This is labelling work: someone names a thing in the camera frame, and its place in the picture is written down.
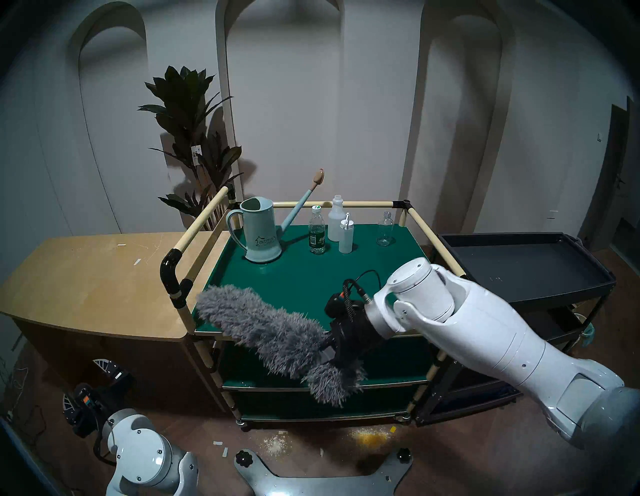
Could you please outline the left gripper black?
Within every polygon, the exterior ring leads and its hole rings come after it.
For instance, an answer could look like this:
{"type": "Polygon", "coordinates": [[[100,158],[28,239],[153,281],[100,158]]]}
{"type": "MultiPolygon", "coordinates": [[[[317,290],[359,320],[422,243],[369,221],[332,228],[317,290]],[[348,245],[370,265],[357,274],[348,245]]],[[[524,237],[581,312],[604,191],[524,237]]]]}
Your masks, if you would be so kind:
{"type": "Polygon", "coordinates": [[[63,414],[68,416],[67,423],[80,438],[94,431],[102,433],[108,418],[128,407],[125,396],[135,383],[133,377],[122,377],[124,370],[114,361],[99,358],[94,364],[109,379],[118,380],[97,388],[81,383],[72,393],[63,393],[63,414]]]}

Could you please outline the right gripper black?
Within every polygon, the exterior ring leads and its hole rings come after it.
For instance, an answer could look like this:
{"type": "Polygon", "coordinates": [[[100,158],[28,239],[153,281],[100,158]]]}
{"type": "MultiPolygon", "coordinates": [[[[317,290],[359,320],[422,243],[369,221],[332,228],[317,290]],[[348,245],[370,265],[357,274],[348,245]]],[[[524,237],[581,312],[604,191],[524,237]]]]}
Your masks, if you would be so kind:
{"type": "Polygon", "coordinates": [[[383,342],[366,315],[339,317],[330,322],[331,344],[334,351],[329,363],[345,368],[354,364],[359,357],[383,342]]]}

